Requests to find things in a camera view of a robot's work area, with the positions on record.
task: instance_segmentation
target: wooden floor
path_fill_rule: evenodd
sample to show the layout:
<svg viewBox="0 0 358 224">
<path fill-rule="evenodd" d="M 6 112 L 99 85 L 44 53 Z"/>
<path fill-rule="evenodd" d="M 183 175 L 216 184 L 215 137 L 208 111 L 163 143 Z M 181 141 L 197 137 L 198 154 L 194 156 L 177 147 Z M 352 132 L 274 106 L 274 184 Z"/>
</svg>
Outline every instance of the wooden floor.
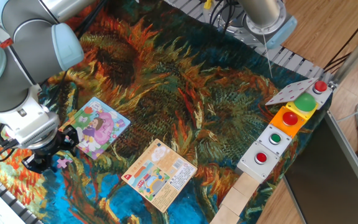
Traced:
<svg viewBox="0 0 358 224">
<path fill-rule="evenodd" d="M 324 67 L 358 27 L 358 0 L 287 0 L 287 10 L 298 20 L 298 27 L 284 46 L 314 64 Z M 339 56 L 352 51 L 358 34 Z M 358 104 L 358 66 L 334 93 L 331 112 L 338 120 L 354 112 Z M 354 150 L 358 149 L 354 118 L 339 123 Z M 281 181 L 267 201 L 258 224 L 302 223 L 290 194 Z"/>
</svg>

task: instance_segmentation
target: metal pole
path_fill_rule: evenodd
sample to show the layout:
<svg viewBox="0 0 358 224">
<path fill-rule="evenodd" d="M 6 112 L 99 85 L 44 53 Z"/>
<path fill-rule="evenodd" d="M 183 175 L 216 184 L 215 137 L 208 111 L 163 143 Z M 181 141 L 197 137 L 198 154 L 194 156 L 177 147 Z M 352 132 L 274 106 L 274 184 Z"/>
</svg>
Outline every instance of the metal pole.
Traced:
<svg viewBox="0 0 358 224">
<path fill-rule="evenodd" d="M 280 15 L 277 0 L 238 0 L 249 19 L 259 28 L 272 25 Z"/>
<path fill-rule="evenodd" d="M 349 58 L 343 63 L 339 70 L 335 73 L 331 82 L 335 85 L 341 84 L 341 82 L 350 74 L 353 68 L 358 65 L 358 46 L 350 54 Z"/>
</svg>

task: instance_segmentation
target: red button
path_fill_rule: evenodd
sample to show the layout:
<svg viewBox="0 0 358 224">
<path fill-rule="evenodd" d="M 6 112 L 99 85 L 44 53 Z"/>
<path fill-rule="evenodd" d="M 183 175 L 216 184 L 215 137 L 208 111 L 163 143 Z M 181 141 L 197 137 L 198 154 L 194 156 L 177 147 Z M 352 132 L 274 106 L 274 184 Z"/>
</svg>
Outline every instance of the red button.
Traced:
<svg viewBox="0 0 358 224">
<path fill-rule="evenodd" d="M 255 156 L 255 161 L 258 163 L 258 164 L 263 164 L 264 162 L 266 162 L 267 160 L 267 156 L 266 154 L 260 152 L 258 153 L 256 156 Z"/>
<path fill-rule="evenodd" d="M 283 115 L 284 124 L 288 126 L 296 125 L 298 122 L 298 117 L 294 112 L 285 112 Z"/>
<path fill-rule="evenodd" d="M 314 90 L 322 93 L 322 92 L 327 90 L 327 84 L 325 82 L 323 82 L 323 81 L 317 81 L 314 84 Z"/>
</svg>

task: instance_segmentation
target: green button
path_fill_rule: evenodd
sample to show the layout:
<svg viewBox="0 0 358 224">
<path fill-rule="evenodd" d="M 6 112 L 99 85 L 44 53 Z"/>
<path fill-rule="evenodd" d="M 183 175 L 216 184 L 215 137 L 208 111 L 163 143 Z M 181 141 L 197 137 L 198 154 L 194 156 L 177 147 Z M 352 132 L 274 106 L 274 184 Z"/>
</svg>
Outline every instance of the green button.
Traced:
<svg viewBox="0 0 358 224">
<path fill-rule="evenodd" d="M 309 93 L 302 93 L 293 103 L 299 110 L 305 112 L 313 111 L 316 107 L 316 100 Z"/>
<path fill-rule="evenodd" d="M 272 144 L 278 144 L 281 141 L 281 137 L 278 134 L 272 134 L 270 136 L 270 142 Z"/>
</svg>

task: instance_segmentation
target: orange button housing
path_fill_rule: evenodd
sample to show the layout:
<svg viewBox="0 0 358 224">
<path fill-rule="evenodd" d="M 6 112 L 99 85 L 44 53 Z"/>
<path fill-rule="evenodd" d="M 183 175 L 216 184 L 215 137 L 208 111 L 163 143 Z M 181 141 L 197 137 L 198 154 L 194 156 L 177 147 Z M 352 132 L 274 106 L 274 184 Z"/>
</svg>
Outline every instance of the orange button housing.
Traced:
<svg viewBox="0 0 358 224">
<path fill-rule="evenodd" d="M 294 125 L 287 125 L 283 120 L 283 116 L 287 112 L 292 111 L 285 106 L 281 107 L 281 109 L 277 112 L 276 116 L 274 116 L 270 124 L 280 129 L 291 138 L 294 138 L 295 135 L 298 133 L 299 129 L 301 129 L 302 126 L 306 123 L 306 120 L 296 114 L 296 116 L 298 117 L 298 122 L 296 122 L 296 124 Z"/>
</svg>

